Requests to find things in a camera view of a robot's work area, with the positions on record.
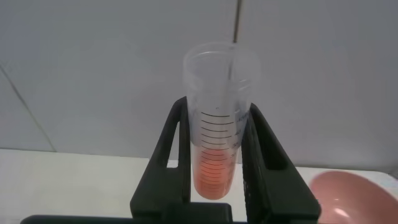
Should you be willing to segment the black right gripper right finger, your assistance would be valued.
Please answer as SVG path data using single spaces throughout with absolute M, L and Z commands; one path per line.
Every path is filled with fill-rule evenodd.
M 248 112 L 241 151 L 248 223 L 318 223 L 318 200 L 255 104 Z

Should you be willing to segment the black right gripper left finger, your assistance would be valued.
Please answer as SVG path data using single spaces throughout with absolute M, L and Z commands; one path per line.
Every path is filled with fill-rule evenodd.
M 179 129 L 178 164 L 168 168 L 176 129 Z M 190 202 L 191 161 L 187 98 L 177 100 L 169 112 L 160 138 L 130 201 L 133 218 L 160 218 L 171 204 Z

